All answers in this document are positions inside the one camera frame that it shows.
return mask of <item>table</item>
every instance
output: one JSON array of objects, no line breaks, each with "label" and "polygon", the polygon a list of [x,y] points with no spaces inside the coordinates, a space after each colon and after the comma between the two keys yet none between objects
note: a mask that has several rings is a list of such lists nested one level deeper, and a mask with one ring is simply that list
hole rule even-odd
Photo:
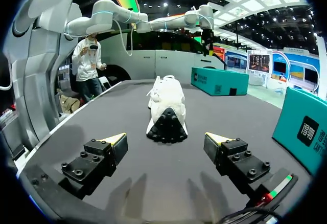
[{"label": "table", "polygon": [[83,201],[117,216],[146,220],[217,221],[248,201],[228,177],[221,177],[203,151],[204,133],[241,138],[272,173],[284,167],[299,176],[279,207],[285,213],[311,180],[302,166],[271,136],[281,110],[251,95],[211,97],[182,85],[189,137],[176,144],[146,137],[149,97],[154,80],[124,81],[74,114],[27,162],[61,169],[90,139],[127,133],[129,151],[112,177],[106,177]]}]

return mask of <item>car wheel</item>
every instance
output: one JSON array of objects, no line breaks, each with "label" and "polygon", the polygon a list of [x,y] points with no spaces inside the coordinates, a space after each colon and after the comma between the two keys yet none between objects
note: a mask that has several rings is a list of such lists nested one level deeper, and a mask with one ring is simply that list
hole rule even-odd
[{"label": "car wheel", "polygon": [[107,65],[107,69],[104,71],[98,70],[98,74],[99,77],[105,76],[111,86],[125,80],[131,80],[128,73],[123,68],[117,65]]}]

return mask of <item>teal box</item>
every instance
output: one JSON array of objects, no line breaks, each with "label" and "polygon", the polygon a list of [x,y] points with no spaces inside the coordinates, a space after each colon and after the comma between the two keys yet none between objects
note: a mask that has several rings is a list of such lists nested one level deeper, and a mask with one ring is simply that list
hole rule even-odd
[{"label": "teal box", "polygon": [[315,174],[327,145],[327,103],[303,90],[287,88],[272,137]]},{"label": "teal box", "polygon": [[249,75],[192,67],[191,84],[212,96],[246,95]]}]

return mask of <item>teal sign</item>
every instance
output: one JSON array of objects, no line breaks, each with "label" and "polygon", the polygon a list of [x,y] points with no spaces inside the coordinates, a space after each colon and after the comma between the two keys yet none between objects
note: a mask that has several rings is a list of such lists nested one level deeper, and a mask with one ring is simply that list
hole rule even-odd
[{"label": "teal sign", "polygon": [[287,88],[272,137],[315,174],[327,147],[327,103],[303,90]]}]

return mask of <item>vr headset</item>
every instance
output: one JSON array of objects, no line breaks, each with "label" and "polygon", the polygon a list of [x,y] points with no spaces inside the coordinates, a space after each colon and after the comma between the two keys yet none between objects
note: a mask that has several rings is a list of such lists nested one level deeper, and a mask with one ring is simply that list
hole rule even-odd
[{"label": "vr headset", "polygon": [[92,44],[92,45],[88,46],[88,49],[89,50],[98,50],[98,45]]}]

